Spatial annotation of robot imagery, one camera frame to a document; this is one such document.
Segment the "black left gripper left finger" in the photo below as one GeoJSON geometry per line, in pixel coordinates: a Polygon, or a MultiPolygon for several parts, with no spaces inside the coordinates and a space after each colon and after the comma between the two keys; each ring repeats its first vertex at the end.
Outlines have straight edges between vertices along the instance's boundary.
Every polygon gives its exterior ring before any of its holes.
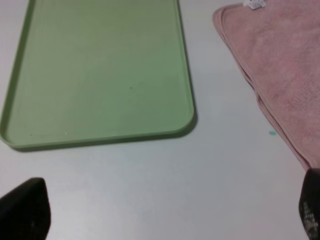
{"type": "Polygon", "coordinates": [[[46,182],[33,177],[0,198],[2,240],[45,240],[51,226],[46,182]]]}

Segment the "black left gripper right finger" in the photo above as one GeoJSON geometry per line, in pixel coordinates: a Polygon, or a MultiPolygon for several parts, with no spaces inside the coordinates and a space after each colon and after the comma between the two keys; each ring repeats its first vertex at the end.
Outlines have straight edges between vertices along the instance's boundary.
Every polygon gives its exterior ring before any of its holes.
{"type": "Polygon", "coordinates": [[[307,170],[298,205],[300,219],[309,240],[320,239],[320,169],[307,170]]]}

